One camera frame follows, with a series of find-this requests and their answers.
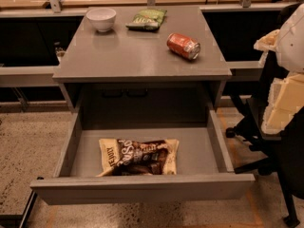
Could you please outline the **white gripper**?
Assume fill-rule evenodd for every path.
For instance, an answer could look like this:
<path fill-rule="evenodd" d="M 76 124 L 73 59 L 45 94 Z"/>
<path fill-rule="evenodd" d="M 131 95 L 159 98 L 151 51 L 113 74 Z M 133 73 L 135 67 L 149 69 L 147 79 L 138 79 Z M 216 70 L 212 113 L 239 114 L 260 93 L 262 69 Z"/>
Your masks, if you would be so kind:
<path fill-rule="evenodd" d="M 258 39 L 254 49 L 276 51 L 279 29 Z M 274 135 L 283 130 L 294 115 L 304 106 L 304 75 L 289 73 L 284 79 L 274 78 L 268 96 L 261 129 L 265 134 Z"/>

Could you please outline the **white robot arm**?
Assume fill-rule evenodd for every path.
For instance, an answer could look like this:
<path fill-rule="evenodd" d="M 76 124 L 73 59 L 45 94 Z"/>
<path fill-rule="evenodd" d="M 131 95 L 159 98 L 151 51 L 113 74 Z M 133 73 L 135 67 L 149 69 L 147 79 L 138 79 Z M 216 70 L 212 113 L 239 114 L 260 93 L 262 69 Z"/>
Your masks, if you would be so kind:
<path fill-rule="evenodd" d="M 304 4 L 280 29 L 258 39 L 254 49 L 273 51 L 277 64 L 289 71 L 284 79 L 273 79 L 261 124 L 263 133 L 277 134 L 304 106 Z"/>

